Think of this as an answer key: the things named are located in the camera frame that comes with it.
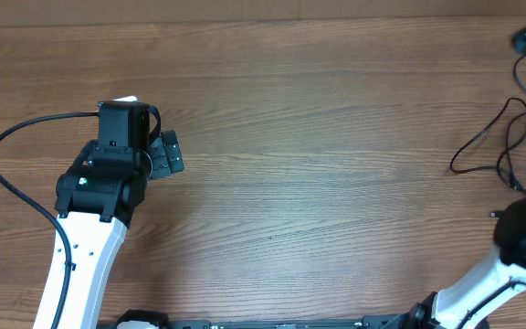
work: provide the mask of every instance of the black cable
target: black cable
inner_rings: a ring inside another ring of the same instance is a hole
[[[160,130],[162,129],[162,117],[160,117],[160,112],[157,111],[157,108],[153,105],[150,105],[147,111],[153,114],[156,120],[155,127],[153,127],[153,130],[150,133],[150,145],[151,145],[160,136]]]
[[[515,286],[518,284],[526,286],[526,282],[523,281],[509,281],[506,284],[504,284],[502,287],[498,288],[495,292],[493,292],[489,297],[487,297],[484,301],[480,302],[478,305],[476,305],[475,308],[468,311],[458,327],[456,329],[462,329],[464,326],[472,319],[472,317],[478,313],[484,306],[486,306],[489,302],[492,302],[495,298],[499,297],[503,292],[507,291],[508,289],[514,289]]]
[[[80,150],[79,155],[74,159],[74,162],[72,162],[72,166],[76,167],[79,165],[82,165],[83,162],[87,160],[89,157],[89,154],[92,153],[92,148],[95,147],[99,142],[97,140],[90,140],[88,141],[84,147],[82,147],[82,150]]]
[[[519,77],[519,73],[517,71],[517,67],[519,63],[526,58],[526,54],[519,57],[515,63],[512,66],[512,77],[514,78],[517,85],[526,93],[526,86],[522,83],[521,78]],[[510,101],[518,101],[525,107],[525,112],[515,116],[510,122],[507,127],[507,133],[505,137],[505,149],[500,154],[499,159],[497,160],[497,163],[495,165],[483,165],[478,167],[473,167],[469,169],[456,169],[454,168],[454,163],[458,156],[464,151],[467,147],[469,147],[472,143],[474,143],[478,138],[480,138],[490,127],[492,127],[502,116],[502,114],[509,108]],[[509,143],[509,136],[510,136],[510,127],[521,117],[526,116],[526,102],[523,101],[520,98],[517,97],[511,97],[509,98],[504,106],[502,107],[502,110],[500,110],[499,114],[482,130],[480,131],[476,136],[474,136],[472,139],[470,139],[466,144],[464,144],[460,149],[454,154],[452,157],[452,160],[449,163],[449,168],[453,173],[456,174],[466,174],[470,172],[475,172],[479,170],[494,170],[497,172],[497,175],[499,176],[500,180],[506,184],[508,187],[521,191],[526,196],[526,188],[522,185],[521,181],[517,178],[517,176],[514,173],[512,160],[510,158],[510,151],[515,149],[517,146],[519,146],[525,139],[526,139],[526,130],[523,133],[523,135],[514,143]],[[505,169],[501,167],[502,160],[506,157],[508,169]]]
[[[96,112],[77,112],[77,113],[50,115],[50,116],[28,120],[26,122],[19,123],[7,129],[3,133],[1,133],[0,142],[3,141],[4,138],[6,138],[11,133],[19,129],[22,129],[24,127],[27,127],[28,125],[32,125],[34,123],[46,122],[46,121],[57,120],[57,119],[90,117],[90,116],[98,116],[98,114]],[[49,220],[50,223],[52,223],[52,225],[58,232],[60,238],[62,239],[62,244],[64,245],[64,253],[66,255],[66,262],[65,262],[65,269],[64,269],[64,281],[62,282],[62,290],[60,292],[60,298],[58,300],[58,307],[54,315],[54,321],[52,322],[52,329],[56,329],[58,328],[58,323],[60,322],[60,316],[62,315],[62,310],[64,309],[64,302],[66,301],[66,296],[68,293],[68,284],[70,283],[70,273],[72,272],[72,255],[70,253],[70,243],[68,241],[68,237],[64,229],[60,226],[60,224],[54,218],[54,216],[52,216],[52,214],[50,214],[47,210],[45,210],[42,206],[40,206],[38,202],[34,201],[31,197],[25,195],[22,191],[17,189],[15,186],[11,185],[7,180],[5,180],[5,178],[3,178],[1,174],[0,174],[0,183],[5,188],[7,188],[9,191],[11,191],[13,194],[15,194],[17,197],[19,197],[20,199],[28,203],[30,206],[32,206],[40,214],[44,215],[44,217],[47,218],[47,220]]]

